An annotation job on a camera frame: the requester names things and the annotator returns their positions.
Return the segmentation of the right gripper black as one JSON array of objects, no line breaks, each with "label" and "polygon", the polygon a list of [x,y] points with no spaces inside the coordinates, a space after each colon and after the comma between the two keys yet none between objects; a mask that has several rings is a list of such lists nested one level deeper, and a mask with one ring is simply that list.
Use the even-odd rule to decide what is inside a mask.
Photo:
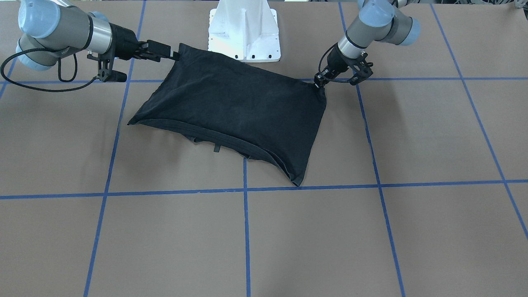
[{"label": "right gripper black", "polygon": [[111,39],[106,52],[97,56],[88,54],[87,58],[98,62],[96,79],[102,82],[126,82],[127,75],[113,70],[114,60],[151,60],[160,62],[161,59],[179,61],[180,55],[169,45],[154,40],[138,41],[134,31],[119,25],[110,24]]}]

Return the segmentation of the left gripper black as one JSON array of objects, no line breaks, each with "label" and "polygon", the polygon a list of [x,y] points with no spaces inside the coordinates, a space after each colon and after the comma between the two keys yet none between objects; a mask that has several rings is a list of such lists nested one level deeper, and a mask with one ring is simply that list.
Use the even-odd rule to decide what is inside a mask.
[{"label": "left gripper black", "polygon": [[[373,75],[371,69],[373,63],[366,61],[367,56],[367,53],[360,53],[357,58],[346,57],[335,43],[327,49],[319,60],[318,71],[314,75],[315,86],[323,88],[329,82],[349,83],[356,86],[366,81]],[[353,70],[353,75],[345,81],[339,81],[337,77],[349,69]]]}]

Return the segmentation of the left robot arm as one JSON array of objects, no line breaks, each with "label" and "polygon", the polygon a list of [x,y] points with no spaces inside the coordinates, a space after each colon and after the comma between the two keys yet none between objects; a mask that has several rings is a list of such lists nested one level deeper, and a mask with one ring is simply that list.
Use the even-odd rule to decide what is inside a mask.
[{"label": "left robot arm", "polygon": [[323,54],[327,65],[314,76],[315,86],[323,88],[329,82],[338,82],[337,77],[348,69],[354,75],[346,83],[356,86],[373,74],[373,63],[367,62],[365,52],[372,42],[408,46],[417,41],[421,33],[420,22],[400,11],[406,0],[359,0],[359,14],[346,29],[343,37]]}]

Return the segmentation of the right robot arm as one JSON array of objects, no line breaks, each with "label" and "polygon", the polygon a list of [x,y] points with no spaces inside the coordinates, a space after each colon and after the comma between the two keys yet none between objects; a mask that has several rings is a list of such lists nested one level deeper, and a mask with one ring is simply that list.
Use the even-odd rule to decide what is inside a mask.
[{"label": "right robot arm", "polygon": [[115,59],[179,59],[169,45],[140,42],[134,31],[109,22],[102,13],[84,12],[67,0],[21,1],[18,25],[23,32],[16,46],[19,59],[38,71],[87,50],[87,58],[98,62],[98,80],[125,82],[126,74],[113,70]]}]

